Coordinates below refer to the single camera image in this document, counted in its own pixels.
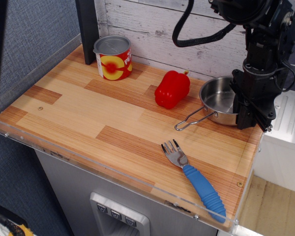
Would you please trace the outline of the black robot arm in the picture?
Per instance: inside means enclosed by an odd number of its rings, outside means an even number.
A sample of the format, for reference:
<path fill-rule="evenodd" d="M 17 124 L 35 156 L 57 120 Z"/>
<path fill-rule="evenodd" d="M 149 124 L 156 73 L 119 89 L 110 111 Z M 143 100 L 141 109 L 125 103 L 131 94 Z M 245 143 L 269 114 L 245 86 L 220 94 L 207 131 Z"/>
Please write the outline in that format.
<path fill-rule="evenodd" d="M 245 29 L 247 56 L 232 71 L 238 129 L 258 125 L 269 131 L 276 118 L 275 98 L 287 92 L 288 62 L 295 42 L 295 10 L 288 0 L 212 0 L 211 8 L 227 22 Z"/>

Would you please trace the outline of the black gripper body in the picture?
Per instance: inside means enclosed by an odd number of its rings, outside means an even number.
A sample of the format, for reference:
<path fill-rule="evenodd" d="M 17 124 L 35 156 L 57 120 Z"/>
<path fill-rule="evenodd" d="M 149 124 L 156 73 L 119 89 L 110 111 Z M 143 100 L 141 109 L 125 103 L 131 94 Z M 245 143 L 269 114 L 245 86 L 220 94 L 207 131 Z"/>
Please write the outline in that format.
<path fill-rule="evenodd" d="M 234 111 L 237 113 L 237 99 L 249 102 L 255 112 L 268 114 L 273 112 L 276 118 L 274 99 L 282 92 L 284 86 L 284 68 L 276 63 L 267 69 L 257 69 L 251 63 L 244 61 L 243 70 L 233 70 L 231 88 L 235 92 Z"/>

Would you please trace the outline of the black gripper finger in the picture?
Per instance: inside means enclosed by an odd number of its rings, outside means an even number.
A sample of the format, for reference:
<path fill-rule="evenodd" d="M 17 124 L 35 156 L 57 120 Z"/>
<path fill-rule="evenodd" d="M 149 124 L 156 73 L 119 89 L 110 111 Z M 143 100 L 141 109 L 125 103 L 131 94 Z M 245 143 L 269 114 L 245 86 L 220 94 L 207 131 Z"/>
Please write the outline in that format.
<path fill-rule="evenodd" d="M 263 132 L 271 131 L 272 125 L 271 122 L 273 120 L 273 112 L 269 112 L 268 114 L 262 114 L 261 112 L 255 112 L 255 121 L 258 126 L 262 129 Z"/>
<path fill-rule="evenodd" d="M 257 122 L 255 119 L 255 113 L 251 104 L 244 99 L 237 99 L 237 117 L 236 124 L 237 128 L 240 130 L 255 127 Z"/>

